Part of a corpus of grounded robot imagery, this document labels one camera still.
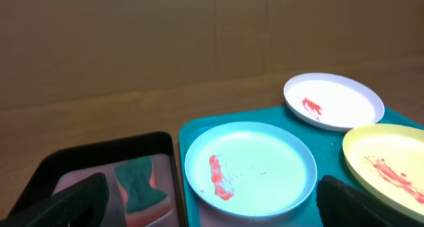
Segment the light blue plate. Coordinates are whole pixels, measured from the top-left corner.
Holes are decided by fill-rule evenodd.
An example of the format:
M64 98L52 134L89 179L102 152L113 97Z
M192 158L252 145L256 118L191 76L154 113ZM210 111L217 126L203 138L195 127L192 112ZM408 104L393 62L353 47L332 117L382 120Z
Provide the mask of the light blue plate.
M273 218L315 188L317 164L296 136L263 122L230 122L199 135L184 160L189 186L213 208L242 218Z

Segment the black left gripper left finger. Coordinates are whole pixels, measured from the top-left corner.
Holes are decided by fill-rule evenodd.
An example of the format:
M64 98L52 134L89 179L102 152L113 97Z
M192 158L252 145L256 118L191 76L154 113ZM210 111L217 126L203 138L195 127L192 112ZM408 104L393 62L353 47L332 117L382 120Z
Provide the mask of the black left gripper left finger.
M99 227L107 209L106 176L95 173L1 221L1 227Z

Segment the yellow plate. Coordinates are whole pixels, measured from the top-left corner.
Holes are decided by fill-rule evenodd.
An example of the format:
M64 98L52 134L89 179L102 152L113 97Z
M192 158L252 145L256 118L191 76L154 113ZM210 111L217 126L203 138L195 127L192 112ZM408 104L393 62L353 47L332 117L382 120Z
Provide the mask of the yellow plate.
M423 130L396 124L354 128L343 138L347 167L377 199L423 222Z

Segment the green and pink sponge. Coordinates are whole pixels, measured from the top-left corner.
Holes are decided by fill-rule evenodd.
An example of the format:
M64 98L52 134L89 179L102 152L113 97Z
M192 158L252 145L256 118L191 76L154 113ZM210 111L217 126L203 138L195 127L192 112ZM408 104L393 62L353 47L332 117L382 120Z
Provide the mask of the green and pink sponge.
M151 157L131 159L116 166L115 177L128 227L152 226L173 212L170 197L157 188Z

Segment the white plate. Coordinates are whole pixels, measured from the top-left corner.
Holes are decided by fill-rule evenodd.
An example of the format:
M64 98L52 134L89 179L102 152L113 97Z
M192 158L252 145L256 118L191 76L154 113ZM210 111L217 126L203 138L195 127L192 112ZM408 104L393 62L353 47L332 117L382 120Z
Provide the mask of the white plate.
M295 116L318 128L347 132L376 124L385 114L381 98L367 86L331 73L303 73L284 85Z

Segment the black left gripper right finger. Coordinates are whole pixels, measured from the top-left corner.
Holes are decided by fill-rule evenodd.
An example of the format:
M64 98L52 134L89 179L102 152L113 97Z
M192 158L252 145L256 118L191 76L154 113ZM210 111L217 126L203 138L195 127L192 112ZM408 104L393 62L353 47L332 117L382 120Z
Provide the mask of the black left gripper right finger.
M317 208L324 227L417 227L417 221L339 179L317 183Z

